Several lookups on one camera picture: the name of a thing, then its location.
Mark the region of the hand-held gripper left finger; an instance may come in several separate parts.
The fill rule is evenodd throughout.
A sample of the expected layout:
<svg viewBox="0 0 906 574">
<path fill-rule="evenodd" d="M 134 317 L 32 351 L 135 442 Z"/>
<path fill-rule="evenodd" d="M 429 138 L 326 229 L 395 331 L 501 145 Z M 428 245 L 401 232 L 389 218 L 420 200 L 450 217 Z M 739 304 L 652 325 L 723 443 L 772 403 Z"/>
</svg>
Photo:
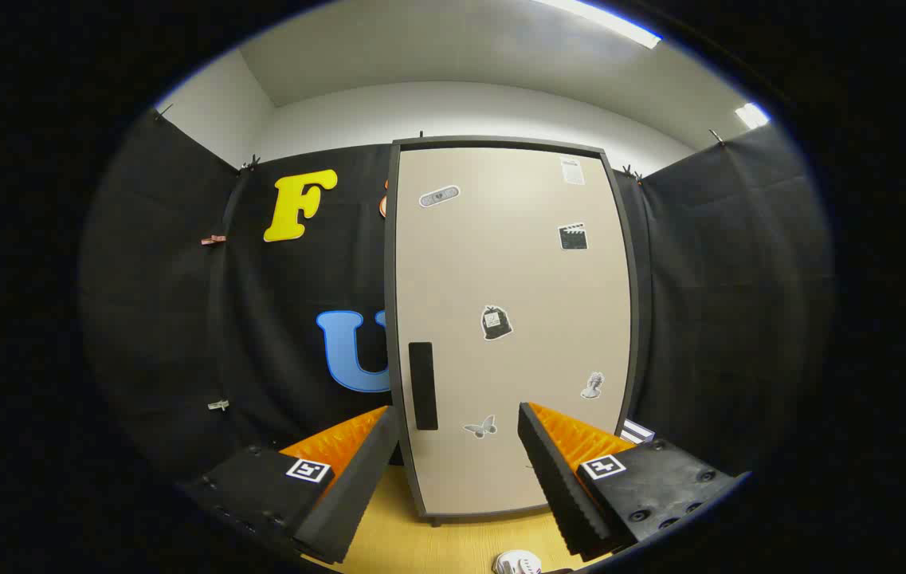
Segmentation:
<svg viewBox="0 0 906 574">
<path fill-rule="evenodd" d="M 271 552 L 337 564 L 397 445 L 397 415 L 383 406 L 281 450 L 241 448 L 180 488 Z"/>
</svg>

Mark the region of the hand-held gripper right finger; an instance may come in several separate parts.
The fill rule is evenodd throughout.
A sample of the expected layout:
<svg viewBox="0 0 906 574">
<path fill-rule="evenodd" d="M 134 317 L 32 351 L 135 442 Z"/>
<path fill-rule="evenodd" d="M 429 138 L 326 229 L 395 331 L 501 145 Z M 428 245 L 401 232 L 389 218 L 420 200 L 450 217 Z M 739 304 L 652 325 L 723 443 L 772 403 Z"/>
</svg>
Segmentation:
<svg viewBox="0 0 906 574">
<path fill-rule="evenodd" d="M 748 479 L 632 422 L 613 434 L 533 401 L 517 433 L 568 551 L 586 562 L 662 541 Z"/>
</svg>

